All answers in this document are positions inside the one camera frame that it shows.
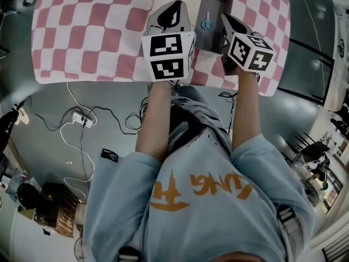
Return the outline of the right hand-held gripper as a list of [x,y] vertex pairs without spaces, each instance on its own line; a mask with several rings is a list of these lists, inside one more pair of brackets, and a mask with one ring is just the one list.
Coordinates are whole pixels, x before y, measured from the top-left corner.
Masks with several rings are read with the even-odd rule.
[[236,68],[256,74],[267,71],[276,52],[242,20],[222,13],[223,37],[227,44],[222,48],[221,62],[226,76],[233,76]]

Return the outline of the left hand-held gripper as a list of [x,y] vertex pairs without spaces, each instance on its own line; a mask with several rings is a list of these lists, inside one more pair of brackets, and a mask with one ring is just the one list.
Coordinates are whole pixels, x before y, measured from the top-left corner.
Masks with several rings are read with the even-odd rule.
[[151,80],[187,79],[195,41],[185,2],[172,1],[153,12],[142,37],[143,57]]

